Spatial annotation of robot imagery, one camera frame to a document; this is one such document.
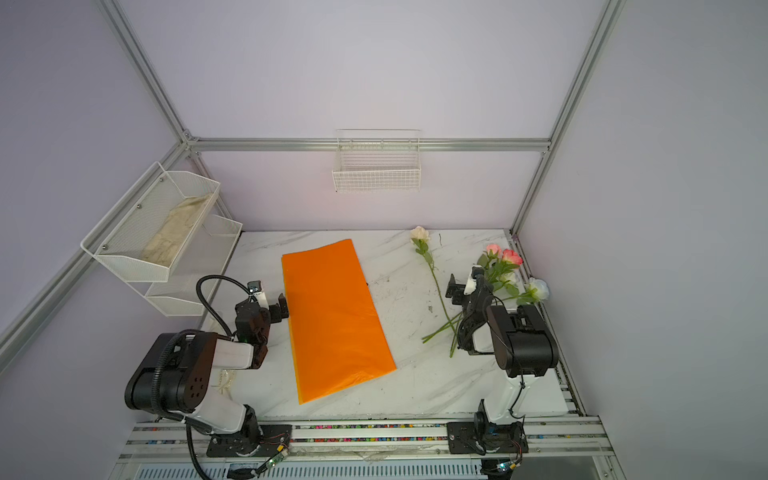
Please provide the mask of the pink fake rose spray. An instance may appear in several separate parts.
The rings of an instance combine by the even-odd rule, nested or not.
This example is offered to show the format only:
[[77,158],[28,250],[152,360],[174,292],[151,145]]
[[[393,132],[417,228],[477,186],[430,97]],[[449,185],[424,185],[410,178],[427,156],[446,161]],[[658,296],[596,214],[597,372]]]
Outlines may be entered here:
[[[522,293],[523,287],[518,282],[517,271],[523,265],[523,259],[514,250],[502,249],[499,245],[489,244],[474,265],[480,265],[484,268],[486,278],[492,284],[494,297],[492,303],[488,307],[492,306],[494,303],[501,305],[504,302],[504,299],[499,297],[497,293],[503,294],[506,292],[509,299],[517,298]],[[446,288],[441,290],[444,297]],[[457,350],[464,350],[471,355],[480,355],[480,352],[476,350],[474,344],[474,334],[481,327],[477,329],[472,336],[462,336],[460,334],[460,324],[463,318],[463,304],[459,306],[461,308],[459,313],[453,315],[449,314],[454,322],[454,329],[447,328],[443,330],[443,327],[446,327],[445,321],[441,327],[424,336],[421,341],[427,343],[438,334],[448,331],[451,334],[449,348],[450,357],[452,357]]]

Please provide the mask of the orange wrapping paper sheet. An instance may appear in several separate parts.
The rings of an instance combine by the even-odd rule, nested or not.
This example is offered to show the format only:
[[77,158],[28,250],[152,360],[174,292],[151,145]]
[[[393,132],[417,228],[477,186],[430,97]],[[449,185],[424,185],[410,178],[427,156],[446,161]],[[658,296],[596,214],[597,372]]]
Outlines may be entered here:
[[353,241],[282,257],[298,402],[396,370]]

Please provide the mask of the cream fake rose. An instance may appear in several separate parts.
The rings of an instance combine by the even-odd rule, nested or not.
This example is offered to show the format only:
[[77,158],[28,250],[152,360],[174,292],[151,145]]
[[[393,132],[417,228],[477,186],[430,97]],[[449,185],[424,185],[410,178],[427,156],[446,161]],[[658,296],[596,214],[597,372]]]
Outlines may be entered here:
[[434,258],[432,256],[430,246],[429,246],[430,234],[424,227],[416,226],[410,231],[410,240],[414,246],[415,252],[422,257],[427,267],[429,268],[430,275],[432,277],[432,280],[435,285],[435,289],[438,294],[439,303],[441,305],[441,308],[443,310],[443,313],[446,319],[446,327],[443,327],[443,330],[447,328],[454,329],[455,327],[454,322],[452,320],[452,317],[448,314],[447,307],[441,296],[441,289],[440,289],[440,284],[436,275]]

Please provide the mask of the white fake rose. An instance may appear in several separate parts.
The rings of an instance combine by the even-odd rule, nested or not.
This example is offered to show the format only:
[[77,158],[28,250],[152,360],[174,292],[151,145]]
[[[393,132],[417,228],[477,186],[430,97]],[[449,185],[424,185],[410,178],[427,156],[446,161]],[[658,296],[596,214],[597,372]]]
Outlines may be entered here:
[[518,305],[533,305],[541,303],[550,297],[550,290],[547,283],[542,279],[531,278],[526,284],[524,291],[517,297]]

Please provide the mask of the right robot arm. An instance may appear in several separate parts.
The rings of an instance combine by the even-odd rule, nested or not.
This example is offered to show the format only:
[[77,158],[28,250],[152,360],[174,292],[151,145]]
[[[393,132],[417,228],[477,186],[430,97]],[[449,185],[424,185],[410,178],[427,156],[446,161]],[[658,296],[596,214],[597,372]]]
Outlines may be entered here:
[[506,374],[506,379],[497,382],[493,392],[481,402],[487,420],[496,424],[521,422],[525,414],[519,408],[530,386],[559,363],[558,345],[539,310],[532,305],[508,309],[478,265],[471,269],[464,283],[451,276],[445,297],[461,307],[454,334],[456,347],[471,356],[482,356],[474,335],[479,329],[488,328],[491,349],[487,353]]

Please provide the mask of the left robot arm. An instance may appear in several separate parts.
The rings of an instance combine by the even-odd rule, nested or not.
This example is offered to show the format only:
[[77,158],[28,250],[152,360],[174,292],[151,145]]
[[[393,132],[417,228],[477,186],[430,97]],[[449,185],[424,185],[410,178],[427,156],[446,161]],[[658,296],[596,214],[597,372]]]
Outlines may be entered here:
[[184,423],[211,436],[257,443],[263,438],[252,407],[210,385],[215,370],[256,370],[268,353],[270,327],[289,317],[286,297],[263,307],[251,296],[235,306],[236,335],[187,329],[164,333],[127,383],[131,410]]

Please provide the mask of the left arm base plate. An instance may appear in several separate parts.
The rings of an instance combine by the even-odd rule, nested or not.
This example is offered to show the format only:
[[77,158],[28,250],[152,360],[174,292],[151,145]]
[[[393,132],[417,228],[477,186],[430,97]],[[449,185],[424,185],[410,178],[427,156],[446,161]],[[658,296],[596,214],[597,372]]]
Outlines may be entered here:
[[287,449],[291,442],[293,426],[290,424],[260,424],[255,434],[243,432],[214,434],[206,456],[208,458],[269,458],[280,448]]

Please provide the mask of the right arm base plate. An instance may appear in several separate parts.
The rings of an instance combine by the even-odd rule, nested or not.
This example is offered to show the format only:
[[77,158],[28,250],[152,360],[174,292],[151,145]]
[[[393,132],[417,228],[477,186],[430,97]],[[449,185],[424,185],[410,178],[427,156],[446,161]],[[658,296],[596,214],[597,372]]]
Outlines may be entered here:
[[446,428],[451,454],[526,454],[529,451],[521,422],[483,426],[473,422],[449,422]]

